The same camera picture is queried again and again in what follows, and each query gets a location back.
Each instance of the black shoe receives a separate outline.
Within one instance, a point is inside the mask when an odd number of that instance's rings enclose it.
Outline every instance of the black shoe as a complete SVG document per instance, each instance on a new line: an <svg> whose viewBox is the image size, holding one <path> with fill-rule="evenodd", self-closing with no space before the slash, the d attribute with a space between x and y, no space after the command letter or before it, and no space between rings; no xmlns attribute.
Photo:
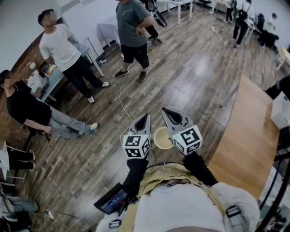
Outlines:
<svg viewBox="0 0 290 232"><path fill-rule="evenodd" d="M146 77L146 75L147 75L147 70L146 71L142 71L141 73L140 73L140 76L139 76L139 78L137 79L137 82L142 82L142 81L144 81L145 80L145 77Z"/></svg>
<svg viewBox="0 0 290 232"><path fill-rule="evenodd" d="M124 72L122 71L122 69L120 69L120 71L115 74L115 78L119 78L121 76L127 75L128 73L129 73L128 69Z"/></svg>
<svg viewBox="0 0 290 232"><path fill-rule="evenodd" d="M157 36L157 37L150 36L150 37L148 38L148 40L154 40L154 39L159 39L159 36Z"/></svg>

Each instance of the white t-shirt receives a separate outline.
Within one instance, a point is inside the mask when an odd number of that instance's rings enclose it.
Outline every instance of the white t-shirt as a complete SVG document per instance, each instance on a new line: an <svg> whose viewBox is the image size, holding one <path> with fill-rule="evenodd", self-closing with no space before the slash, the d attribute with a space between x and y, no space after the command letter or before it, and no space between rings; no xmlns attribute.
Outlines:
<svg viewBox="0 0 290 232"><path fill-rule="evenodd" d="M226 231L218 208L192 184L160 186L141 197L134 232L165 232L180 227Z"/></svg>
<svg viewBox="0 0 290 232"><path fill-rule="evenodd" d="M255 18L254 8L253 8L253 6L250 3L246 2L246 1L239 2L238 5L237 5L237 8L239 10L243 9L245 12L247 12L248 18L251 18L251 19Z"/></svg>
<svg viewBox="0 0 290 232"><path fill-rule="evenodd" d="M39 49L45 60L51 57L63 72L80 58L81 53L68 41L73 35L71 30L64 24L55 26L56 30L53 33L43 34Z"/></svg>
<svg viewBox="0 0 290 232"><path fill-rule="evenodd" d="M270 18L268 20L268 22L265 23L264 26L264 30L266 30L269 33L273 33L274 32L274 28L275 28L275 20L273 18Z"/></svg>

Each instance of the gray jeans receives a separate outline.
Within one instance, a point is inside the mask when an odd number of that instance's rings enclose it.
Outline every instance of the gray jeans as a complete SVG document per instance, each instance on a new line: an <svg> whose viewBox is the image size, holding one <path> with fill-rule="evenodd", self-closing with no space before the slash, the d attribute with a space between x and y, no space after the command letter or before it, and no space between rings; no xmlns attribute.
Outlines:
<svg viewBox="0 0 290 232"><path fill-rule="evenodd" d="M51 118L49 126L52 127L52 133L65 138L76 138L79 131L85 134L90 132L90 126L82 121L77 121L66 114L50 107Z"/></svg>

